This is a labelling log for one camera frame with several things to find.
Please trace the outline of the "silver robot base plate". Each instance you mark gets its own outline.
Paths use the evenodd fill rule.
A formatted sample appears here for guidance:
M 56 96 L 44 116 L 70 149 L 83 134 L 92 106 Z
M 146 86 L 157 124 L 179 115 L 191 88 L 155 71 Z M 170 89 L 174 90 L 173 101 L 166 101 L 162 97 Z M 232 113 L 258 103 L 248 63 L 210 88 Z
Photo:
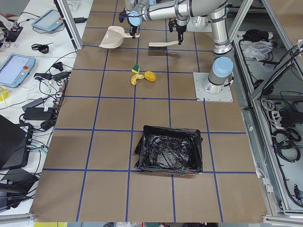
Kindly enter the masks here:
M 233 102 L 228 78 L 223 85 L 214 85 L 208 80 L 209 73 L 194 72 L 196 101 L 206 102 Z

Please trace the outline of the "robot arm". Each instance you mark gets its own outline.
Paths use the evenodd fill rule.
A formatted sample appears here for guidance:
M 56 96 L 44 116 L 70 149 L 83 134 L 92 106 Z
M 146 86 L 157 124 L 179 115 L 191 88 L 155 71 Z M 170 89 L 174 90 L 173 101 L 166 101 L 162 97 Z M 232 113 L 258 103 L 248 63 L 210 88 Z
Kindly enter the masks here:
M 126 0 L 125 8 L 119 14 L 119 21 L 125 19 L 130 25 L 129 33 L 135 38 L 137 28 L 145 21 L 176 18 L 175 27 L 185 27 L 189 21 L 186 0 L 156 3 L 155 0 Z
M 226 0 L 175 0 L 172 2 L 174 22 L 169 22 L 169 28 L 174 26 L 178 33 L 178 44 L 183 42 L 183 33 L 191 19 L 208 17 L 214 41 L 212 69 L 202 82 L 203 89 L 212 95 L 222 92 L 225 81 L 230 76 L 234 64 L 229 57 L 233 47 L 227 31 L 227 1 Z

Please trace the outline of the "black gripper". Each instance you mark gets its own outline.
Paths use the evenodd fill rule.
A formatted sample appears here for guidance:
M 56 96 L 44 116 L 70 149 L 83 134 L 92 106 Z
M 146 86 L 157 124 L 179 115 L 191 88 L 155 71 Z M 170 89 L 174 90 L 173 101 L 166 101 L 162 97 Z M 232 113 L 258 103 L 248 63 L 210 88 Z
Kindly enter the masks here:
M 185 20 L 170 20 L 168 22 L 169 31 L 172 33 L 173 28 L 176 28 L 178 33 L 178 40 L 183 40 L 183 34 L 186 31 L 186 21 Z
M 130 36 L 136 36 L 136 33 L 137 33 L 137 26 L 130 25 L 130 30 L 129 30 Z

